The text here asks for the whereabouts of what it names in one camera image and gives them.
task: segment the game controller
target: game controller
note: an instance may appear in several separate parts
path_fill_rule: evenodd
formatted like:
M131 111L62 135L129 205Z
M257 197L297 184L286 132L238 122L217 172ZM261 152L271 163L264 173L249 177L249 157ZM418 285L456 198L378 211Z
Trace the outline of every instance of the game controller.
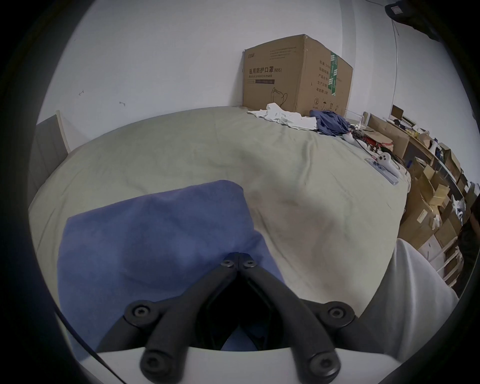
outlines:
M400 170L395 167L392 162L392 157L387 152L380 152L377 158L378 164L384 167L387 171L389 171L392 175L396 176L397 178L401 178L402 174Z

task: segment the mask illustration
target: mask illustration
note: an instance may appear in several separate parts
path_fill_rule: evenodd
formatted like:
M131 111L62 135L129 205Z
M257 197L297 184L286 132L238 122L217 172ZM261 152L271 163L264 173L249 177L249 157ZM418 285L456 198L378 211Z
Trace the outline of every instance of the mask illustration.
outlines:
M281 107L282 104L286 102L288 96L288 94L286 93L277 91L275 87L273 87L272 93L270 95L272 97L272 103L277 103L279 107Z

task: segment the bed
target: bed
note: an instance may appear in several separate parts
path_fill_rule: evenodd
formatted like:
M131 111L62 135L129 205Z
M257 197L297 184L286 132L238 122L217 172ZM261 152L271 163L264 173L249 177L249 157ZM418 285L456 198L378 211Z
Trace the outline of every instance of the bed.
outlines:
M244 189L255 228L301 298L360 315L385 274L408 185L390 184L338 137L216 107L158 116L75 149L29 207L33 244L54 299L62 232L73 215L215 180Z

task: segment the wire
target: wire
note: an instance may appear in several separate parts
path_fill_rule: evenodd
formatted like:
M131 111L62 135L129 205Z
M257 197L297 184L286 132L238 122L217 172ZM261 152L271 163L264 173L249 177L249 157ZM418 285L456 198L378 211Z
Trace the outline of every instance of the wire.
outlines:
M393 108L393 102L395 100L395 90L396 90L396 77L397 77L397 74L398 74L398 46L396 44L396 35L395 35L395 23L393 22L392 20L392 28L393 28L393 37L395 39L395 83L393 85L393 95L392 95L392 106L390 108L390 111L392 110Z
M372 157L372 154L371 154L370 152L368 152L368 151L363 147L362 144L360 144L359 140L358 140L356 137L354 137L354 139L357 140L357 143L359 144L359 146L368 154L368 156Z
M70 323L67 321L65 316L63 316L63 313L60 311L60 308L58 305L53 302L54 307L55 307L55 313L57 314L58 318L60 321L63 323L65 328L67 329L68 332L73 336L73 338L77 341L78 344L82 346L83 349L85 349L95 360L97 360L100 364L102 364L105 368L107 368L117 379L119 379L123 384L127 384L124 382L120 376L118 376L113 369L111 369L107 363L103 361L103 359L93 350L90 348L90 346L84 342L84 340L80 337L80 335L74 330L74 328L70 325Z
M384 5L376 3L374 1L370 1L370 0L365 0L365 1L368 2L368 3L377 4L377 5L380 5L381 7L384 7Z

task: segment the blue clothing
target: blue clothing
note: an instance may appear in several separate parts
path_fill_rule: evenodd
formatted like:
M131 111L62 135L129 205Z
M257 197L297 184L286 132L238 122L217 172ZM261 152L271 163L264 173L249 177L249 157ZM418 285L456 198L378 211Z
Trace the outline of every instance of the blue clothing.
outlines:
M317 111L312 109L310 117L317 118L319 133L328 136L339 136L348 132L350 123L332 111Z
M67 221L59 250L60 307L95 349L132 301L178 296L230 252L250 254L283 281L253 228L243 189L231 181L136 197L75 215ZM73 351L78 359L87 356L76 343Z

